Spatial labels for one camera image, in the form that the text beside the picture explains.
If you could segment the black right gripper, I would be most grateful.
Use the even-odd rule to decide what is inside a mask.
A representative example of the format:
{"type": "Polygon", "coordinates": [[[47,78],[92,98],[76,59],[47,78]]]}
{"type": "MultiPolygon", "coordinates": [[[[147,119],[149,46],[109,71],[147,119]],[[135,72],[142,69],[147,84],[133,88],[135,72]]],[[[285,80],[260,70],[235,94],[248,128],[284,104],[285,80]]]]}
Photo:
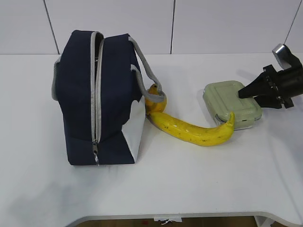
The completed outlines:
{"type": "Polygon", "coordinates": [[[266,66],[254,81],[238,91],[239,98],[255,97],[261,108],[281,109],[294,106],[292,97],[303,93],[303,65],[291,53],[291,68],[276,71],[266,66]]]}

